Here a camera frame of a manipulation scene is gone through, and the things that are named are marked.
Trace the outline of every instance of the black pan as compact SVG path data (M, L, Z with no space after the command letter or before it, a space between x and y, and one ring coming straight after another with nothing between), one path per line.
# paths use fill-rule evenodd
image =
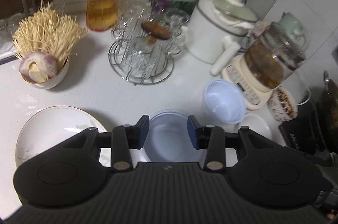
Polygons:
M338 88L324 71L325 88L318 101L319 123L324 141L331 152L338 153Z

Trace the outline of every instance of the white bowl with brown rim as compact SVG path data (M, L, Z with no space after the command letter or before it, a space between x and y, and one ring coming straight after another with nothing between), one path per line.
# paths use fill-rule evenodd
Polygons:
M30 80L28 80L25 76L21 75L21 77L27 82L29 83L31 86L38 88L38 89L42 89L42 90L47 90L47 89L51 89L53 87L55 87L56 85L58 85L64 78L65 75L68 71L69 68L69 57L66 59L65 61L65 65L64 67L61 69L61 71L54 77L52 77L51 79L42 82L42 83L36 83L36 82L32 82Z
M298 107L295 99L290 92L283 87L278 87L273 90L273 94L268 101L268 108L277 121L289 121L298 115Z

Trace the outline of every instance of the ribbed black surface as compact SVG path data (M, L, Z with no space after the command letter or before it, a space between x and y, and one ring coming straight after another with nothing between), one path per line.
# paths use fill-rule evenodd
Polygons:
M321 224L311 206L294 210L260 208L242 199L220 174L196 163L139 163L114 175L91 200L72 208L21 207L9 224Z

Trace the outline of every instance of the countertop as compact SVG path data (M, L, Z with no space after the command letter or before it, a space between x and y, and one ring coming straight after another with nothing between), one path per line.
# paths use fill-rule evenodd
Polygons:
M84 14L78 21L85 27ZM18 71L19 60L0 65L0 218L6 219L20 205L12 178L16 169L15 146L21 128L40 110L57 105L80 108L97 118L108 130L121 124L135 124L143 115L163 109L178 109L207 123L201 107L206 84L214 79L210 65L187 51L175 59L173 74L154 86L134 86L120 78L110 67L108 50L113 40L110 31L81 39L70 57L65 79L50 90L39 90L27 84ZM266 106L256 111L266 120L273 140L284 141L278 124ZM234 150L229 151L232 160Z

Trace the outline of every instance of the garlic bulb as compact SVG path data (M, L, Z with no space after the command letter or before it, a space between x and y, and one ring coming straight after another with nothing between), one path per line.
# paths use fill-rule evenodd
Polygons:
M51 54L32 52L22 60L19 72L29 81L42 83L57 75L56 60Z

